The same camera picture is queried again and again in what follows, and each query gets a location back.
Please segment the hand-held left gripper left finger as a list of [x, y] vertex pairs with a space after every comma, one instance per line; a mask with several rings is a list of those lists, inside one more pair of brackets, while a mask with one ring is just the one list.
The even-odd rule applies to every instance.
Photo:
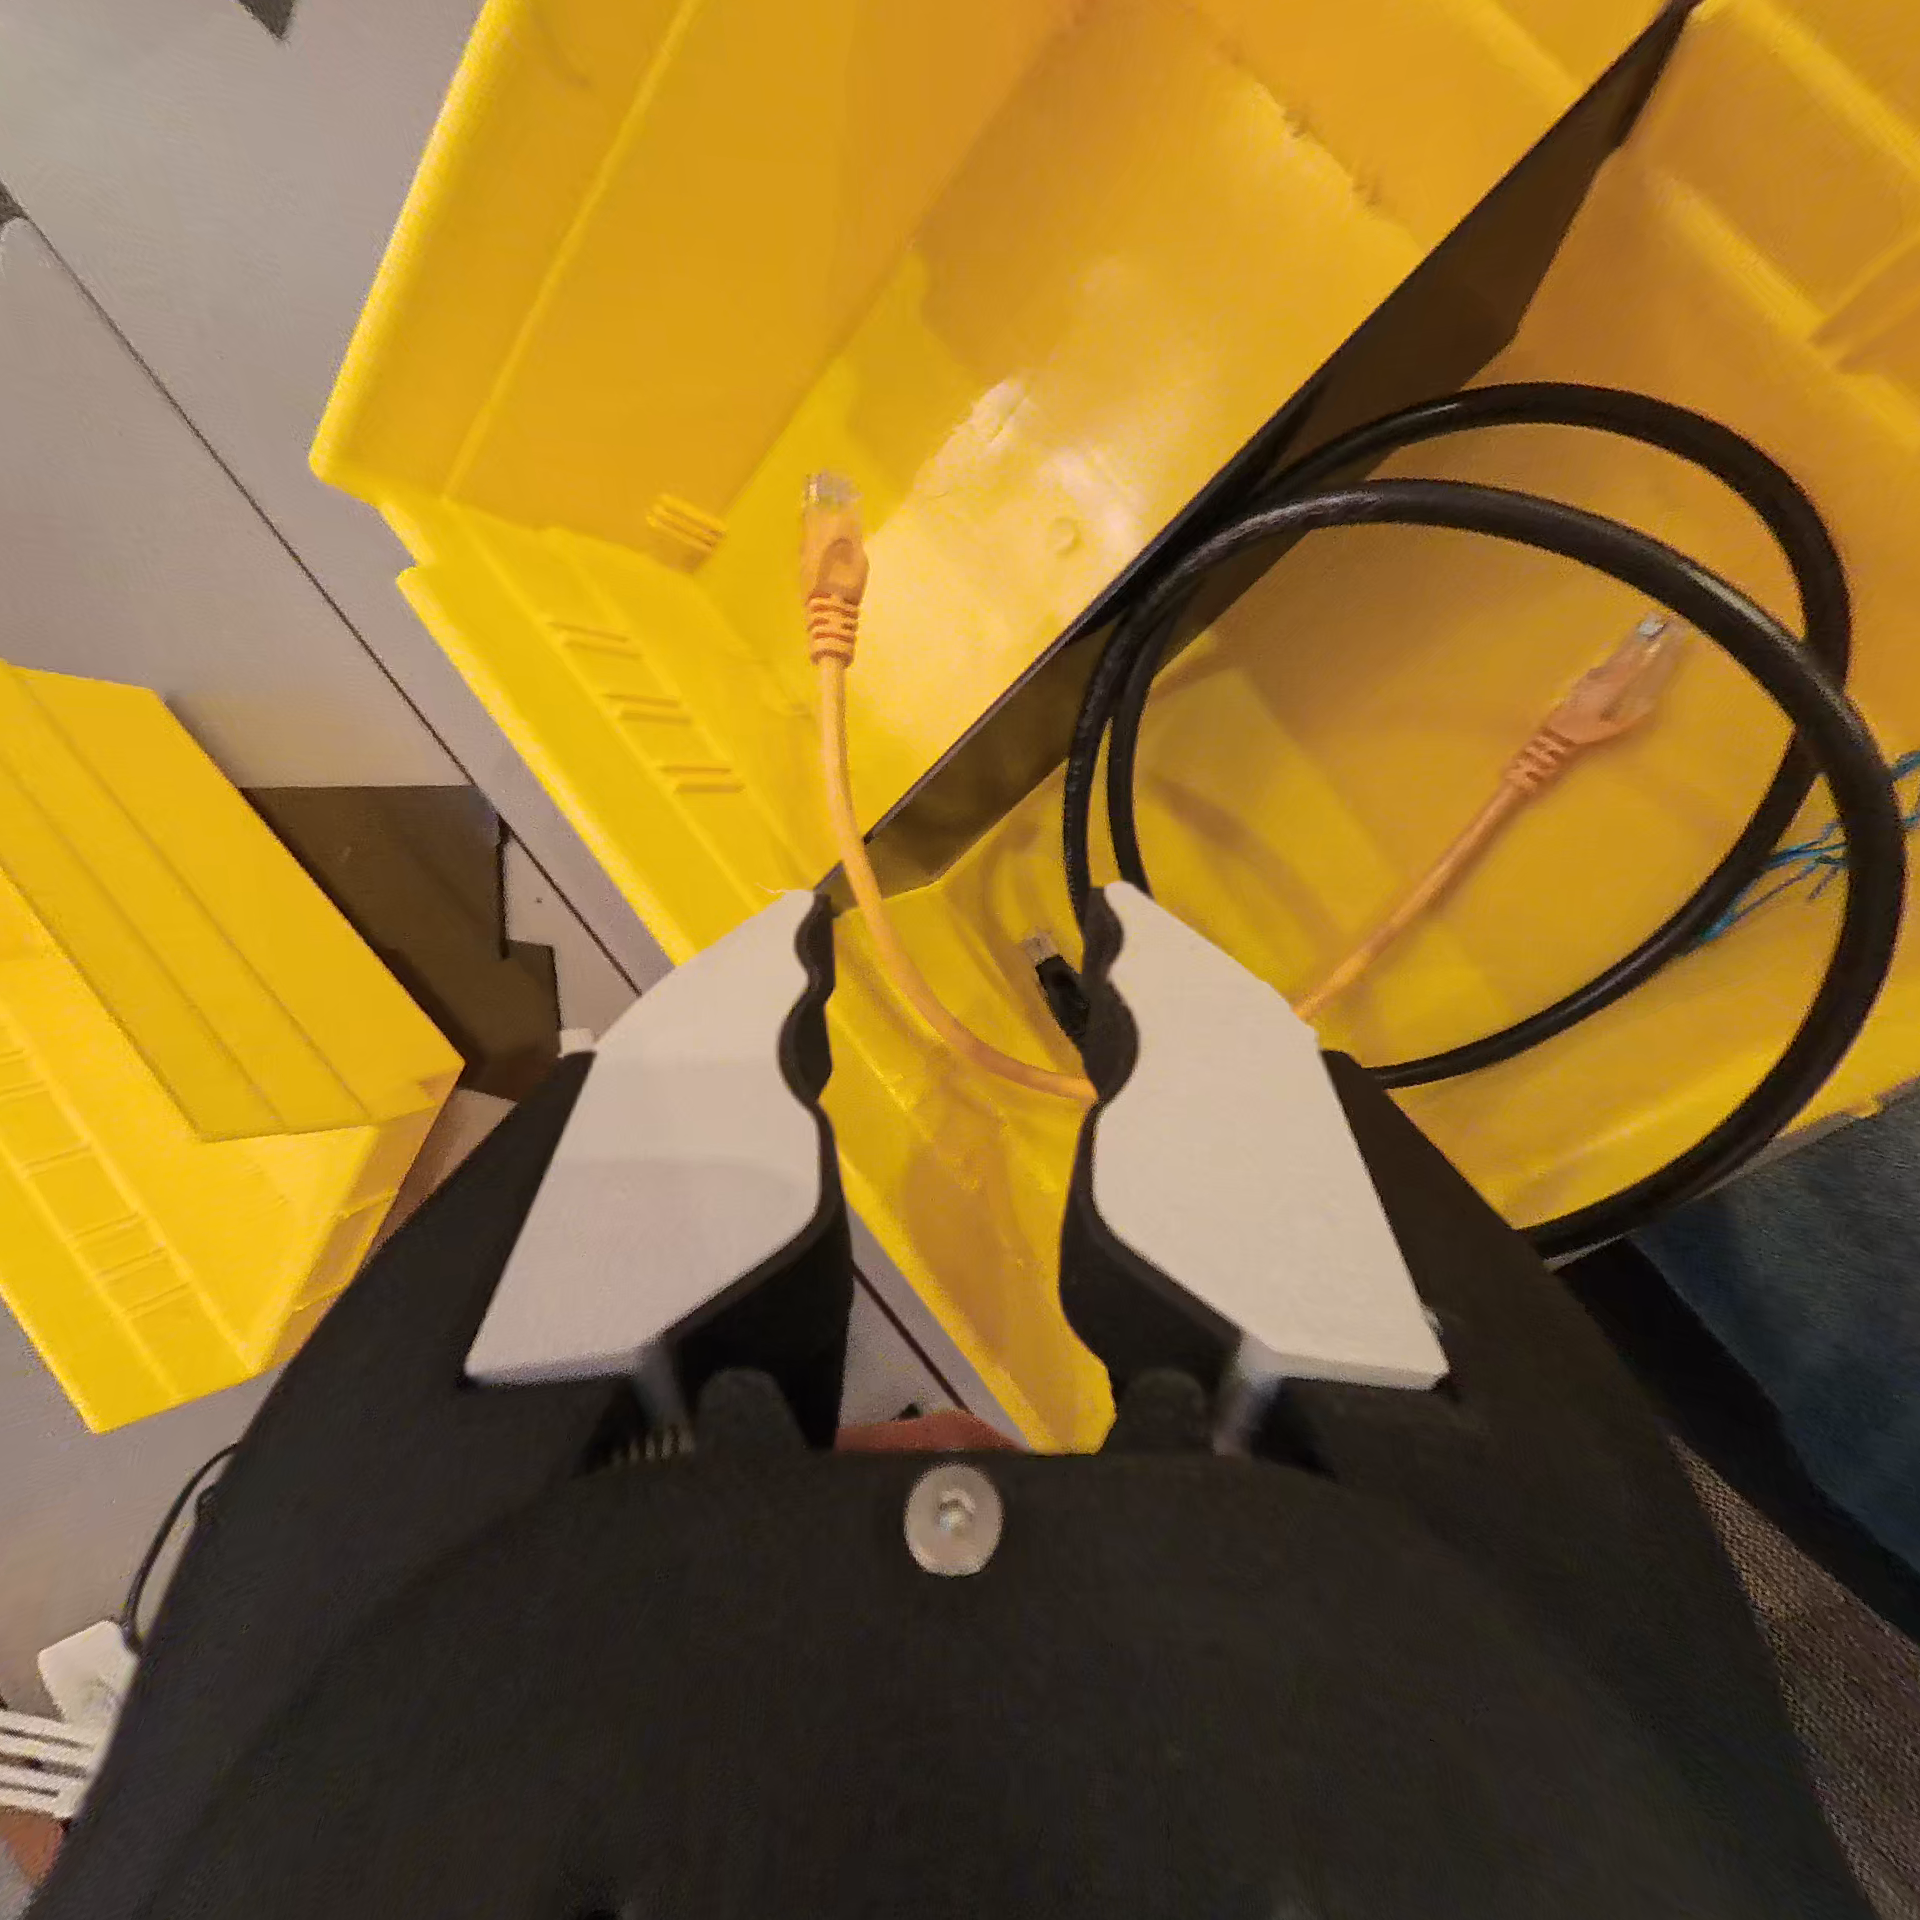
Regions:
[[653, 1425], [769, 1375], [817, 1450], [839, 1425], [853, 1239], [823, 1098], [831, 905], [781, 894], [591, 1051], [463, 1371], [625, 1381]]

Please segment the person's leg in jeans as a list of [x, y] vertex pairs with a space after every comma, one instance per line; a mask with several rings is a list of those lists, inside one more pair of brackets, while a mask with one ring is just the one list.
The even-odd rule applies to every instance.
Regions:
[[1634, 1236], [1757, 1388], [1812, 1485], [1918, 1570], [1918, 1098]]

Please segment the black bin divider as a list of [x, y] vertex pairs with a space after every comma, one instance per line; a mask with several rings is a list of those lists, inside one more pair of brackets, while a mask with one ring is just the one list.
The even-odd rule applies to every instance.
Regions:
[[1514, 342], [1605, 162], [1628, 142], [1691, 5], [1661, 5], [1599, 78], [1454, 227], [974, 726], [871, 829], [887, 897], [933, 884], [1068, 757], [1073, 719], [1123, 614], [1257, 492], [1333, 439], [1462, 390]]

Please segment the yellow plastic bin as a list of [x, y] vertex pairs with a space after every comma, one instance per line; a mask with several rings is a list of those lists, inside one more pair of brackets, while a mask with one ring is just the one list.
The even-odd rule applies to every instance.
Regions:
[[[1462, 390], [1687, 406], [1811, 495], [1845, 689], [1916, 753], [1916, 5], [1691, 5], [1517, 335]], [[847, 686], [876, 822], [1429, 259], [1661, 5], [486, 5], [311, 465], [673, 963], [837, 859], [799, 499], [843, 473], [871, 596]], [[1381, 483], [1564, 500], [1805, 644], [1733, 481], [1619, 428], [1498, 422]], [[1310, 994], [1665, 590], [1506, 539], [1268, 538], [1150, 681], [1150, 891]], [[1550, 1039], [1750, 827], [1834, 819], [1706, 636], [1626, 740], [1524, 804], [1318, 1015], [1515, 1225], [1633, 1233], [1818, 1005], [1804, 881]], [[982, 1039], [1075, 1073], [1022, 938], [1073, 957], [1060, 766], [903, 947]], [[969, 1068], [839, 929], [825, 1111], [853, 1214], [1027, 1435], [1110, 1413], [1059, 1308], [1078, 1111]]]
[[143, 689], [3, 668], [3, 1290], [93, 1434], [285, 1362], [463, 1062]]

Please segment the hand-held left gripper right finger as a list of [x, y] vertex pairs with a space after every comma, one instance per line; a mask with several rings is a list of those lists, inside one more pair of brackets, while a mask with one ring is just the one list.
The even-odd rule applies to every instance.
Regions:
[[1059, 1282], [1114, 1413], [1173, 1381], [1230, 1450], [1299, 1382], [1435, 1390], [1443, 1339], [1307, 1021], [1126, 881], [1086, 935]]

